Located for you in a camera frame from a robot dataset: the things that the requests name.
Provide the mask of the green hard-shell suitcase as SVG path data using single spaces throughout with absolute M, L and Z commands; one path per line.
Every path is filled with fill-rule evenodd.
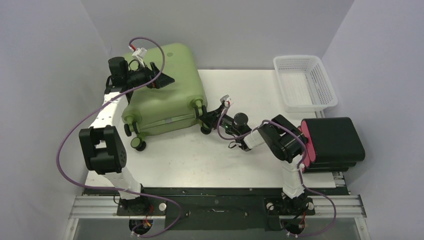
M 144 61 L 164 67 L 162 77 L 174 82 L 159 89 L 143 87 L 133 91 L 122 121 L 132 148 L 143 151 L 147 136 L 160 135 L 201 123 L 208 101 L 192 51 L 182 43 L 151 48 Z

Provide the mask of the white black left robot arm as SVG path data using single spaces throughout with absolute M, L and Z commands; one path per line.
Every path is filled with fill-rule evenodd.
M 143 185 L 127 168 L 126 148 L 116 125 L 135 89 L 158 89 L 175 80 L 164 74 L 154 62 L 147 66 L 139 57 L 135 58 L 135 62 L 138 67 L 132 70 L 124 57 L 108 60 L 110 76 L 106 80 L 103 104 L 94 122 L 81 129 L 78 137 L 87 169 L 112 184 L 124 209 L 130 208 L 136 215 L 143 215 L 149 210 L 149 198 Z

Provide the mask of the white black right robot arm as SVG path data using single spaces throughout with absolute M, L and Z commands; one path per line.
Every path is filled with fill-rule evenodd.
M 248 116 L 242 112 L 229 116 L 229 107 L 229 102 L 223 101 L 213 111 L 207 111 L 205 106 L 202 106 L 201 113 L 196 110 L 195 117 L 200 121 L 201 132 L 208 135 L 212 130 L 224 130 L 227 134 L 225 140 L 245 152 L 266 144 L 272 154 L 282 161 L 282 207 L 289 214 L 296 213 L 302 207 L 301 198 L 305 197 L 302 168 L 308 139 L 281 114 L 250 128 Z

